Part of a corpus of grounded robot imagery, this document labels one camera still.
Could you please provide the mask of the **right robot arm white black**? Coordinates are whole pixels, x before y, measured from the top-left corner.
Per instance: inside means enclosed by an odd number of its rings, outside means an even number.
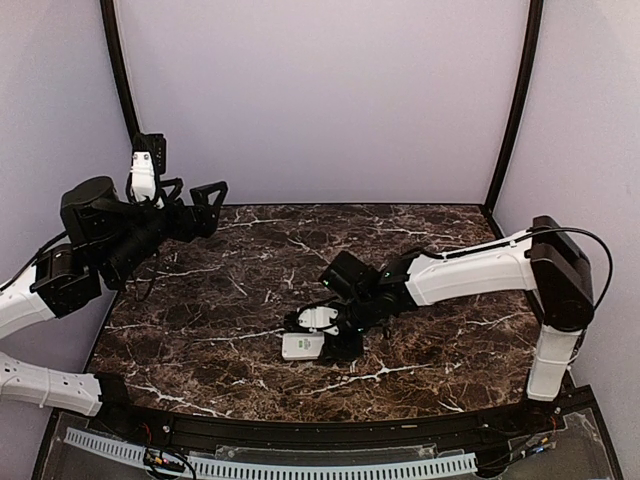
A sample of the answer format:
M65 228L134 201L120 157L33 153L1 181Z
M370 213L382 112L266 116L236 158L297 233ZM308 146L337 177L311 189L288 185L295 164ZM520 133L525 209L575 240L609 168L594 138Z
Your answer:
M550 216L510 236L458 250L414 248L375 268L341 252L320 277L334 299L316 307L311 328L326 338L358 342L374 326L408 312L476 296L537 296L542 309L526 399L510 413L521 434L534 432L549 416L549 405L579 343L595 320L611 284L594 291L592 265L577 244L582 236L598 244L607 265L608 245L595 233L562 226Z

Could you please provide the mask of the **white remote control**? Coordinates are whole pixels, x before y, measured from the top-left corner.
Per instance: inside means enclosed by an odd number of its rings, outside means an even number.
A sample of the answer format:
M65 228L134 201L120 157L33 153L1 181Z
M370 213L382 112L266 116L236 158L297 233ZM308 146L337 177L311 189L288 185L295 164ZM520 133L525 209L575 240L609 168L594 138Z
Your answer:
M285 361L309 361L320 358L325 337L322 333L285 333L281 355Z

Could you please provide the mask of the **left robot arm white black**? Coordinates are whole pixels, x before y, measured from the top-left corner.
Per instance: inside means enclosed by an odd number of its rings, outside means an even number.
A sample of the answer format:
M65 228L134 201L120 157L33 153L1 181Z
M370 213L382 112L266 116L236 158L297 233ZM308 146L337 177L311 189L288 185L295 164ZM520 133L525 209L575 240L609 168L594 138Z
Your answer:
M228 192L224 181L191 189L191 204L180 197L180 179L167 181L164 205L119 200L108 176L90 178L61 198L62 233L46 242L1 287L1 335L36 323L62 319L125 287L136 268L155 256L166 240L191 242L217 230ZM77 374L1 356L4 399L60 408L103 421L120 436L141 427L123 380L113 374Z

